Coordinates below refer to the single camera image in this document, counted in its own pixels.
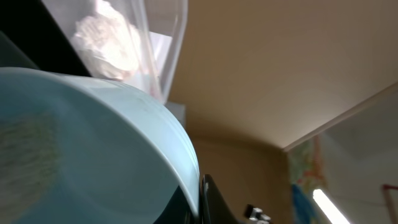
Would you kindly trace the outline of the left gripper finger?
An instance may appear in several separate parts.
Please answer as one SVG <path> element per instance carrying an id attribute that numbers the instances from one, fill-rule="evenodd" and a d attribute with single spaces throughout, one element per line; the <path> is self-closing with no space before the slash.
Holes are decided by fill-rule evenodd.
<path id="1" fill-rule="evenodd" d="M 210 174 L 202 179 L 201 208 L 203 224 L 239 224 Z"/>

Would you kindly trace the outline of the light blue bowl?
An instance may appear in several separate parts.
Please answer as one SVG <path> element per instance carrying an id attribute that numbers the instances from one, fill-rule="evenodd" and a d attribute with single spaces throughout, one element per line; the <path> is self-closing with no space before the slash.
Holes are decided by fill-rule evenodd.
<path id="1" fill-rule="evenodd" d="M 199 223 L 193 144 L 125 83 L 1 69 L 2 223 Z"/>

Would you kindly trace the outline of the white napkin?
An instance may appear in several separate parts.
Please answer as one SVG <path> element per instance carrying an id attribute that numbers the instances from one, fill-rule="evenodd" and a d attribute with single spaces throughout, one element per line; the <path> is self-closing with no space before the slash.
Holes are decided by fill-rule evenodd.
<path id="1" fill-rule="evenodd" d="M 124 80 L 141 66 L 141 37 L 136 27 L 108 1 L 95 1 L 94 12 L 76 22 L 71 38 L 89 72 L 98 78 Z"/>

